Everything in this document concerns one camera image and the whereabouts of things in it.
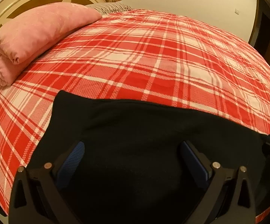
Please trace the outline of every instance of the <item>pink blanket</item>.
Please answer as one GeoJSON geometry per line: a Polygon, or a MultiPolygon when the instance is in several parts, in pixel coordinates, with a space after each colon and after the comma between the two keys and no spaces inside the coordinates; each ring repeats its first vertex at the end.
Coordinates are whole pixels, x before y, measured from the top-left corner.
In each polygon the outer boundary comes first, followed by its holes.
{"type": "Polygon", "coordinates": [[[102,18],[95,9],[51,3],[30,9],[0,28],[0,84],[11,85],[39,55],[76,29],[102,18]]]}

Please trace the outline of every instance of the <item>blue rubber pad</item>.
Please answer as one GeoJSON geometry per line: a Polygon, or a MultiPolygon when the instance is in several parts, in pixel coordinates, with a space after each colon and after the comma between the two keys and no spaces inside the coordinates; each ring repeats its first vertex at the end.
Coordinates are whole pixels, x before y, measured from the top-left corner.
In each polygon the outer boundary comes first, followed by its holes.
{"type": "Polygon", "coordinates": [[[208,187],[209,173],[194,154],[190,146],[184,141],[180,146],[181,155],[185,161],[195,183],[199,188],[208,187]]]}
{"type": "Polygon", "coordinates": [[[80,141],[72,150],[68,158],[64,161],[57,173],[55,184],[58,190],[68,186],[73,174],[84,156],[84,152],[85,145],[82,141],[80,141]]]}

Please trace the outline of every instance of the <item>red plaid bedspread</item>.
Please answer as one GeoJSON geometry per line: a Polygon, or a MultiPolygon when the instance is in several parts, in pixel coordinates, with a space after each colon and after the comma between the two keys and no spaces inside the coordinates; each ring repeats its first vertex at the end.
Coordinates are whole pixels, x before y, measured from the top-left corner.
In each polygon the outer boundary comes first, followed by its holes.
{"type": "Polygon", "coordinates": [[[49,124],[59,90],[210,112],[270,133],[270,67],[236,36],[182,16],[132,10],[68,36],[0,86],[0,203],[49,124]]]}

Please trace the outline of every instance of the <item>black mount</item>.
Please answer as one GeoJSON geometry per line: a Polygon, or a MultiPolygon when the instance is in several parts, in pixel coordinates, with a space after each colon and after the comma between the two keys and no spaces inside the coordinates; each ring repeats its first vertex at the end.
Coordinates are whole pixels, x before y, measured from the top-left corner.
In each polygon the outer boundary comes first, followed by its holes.
{"type": "MultiPolygon", "coordinates": [[[[39,169],[19,167],[10,198],[10,224],[81,224],[62,199],[65,187],[84,155],[83,142],[76,143],[54,163],[39,169]]],[[[181,155],[196,184],[206,189],[185,224],[254,224],[255,203],[247,169],[223,168],[210,163],[190,142],[182,142],[181,155]]]]}

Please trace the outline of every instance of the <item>black cloth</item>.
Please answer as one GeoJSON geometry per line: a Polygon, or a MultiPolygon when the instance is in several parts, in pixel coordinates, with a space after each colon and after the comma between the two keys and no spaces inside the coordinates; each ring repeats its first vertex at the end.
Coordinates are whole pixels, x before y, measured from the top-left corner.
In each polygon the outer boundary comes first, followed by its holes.
{"type": "Polygon", "coordinates": [[[54,162],[78,140],[85,155],[61,194],[84,223],[182,223],[204,194],[180,158],[183,140],[223,167],[246,166],[254,193],[265,165],[265,136],[225,118],[61,91],[27,169],[54,162]]]}

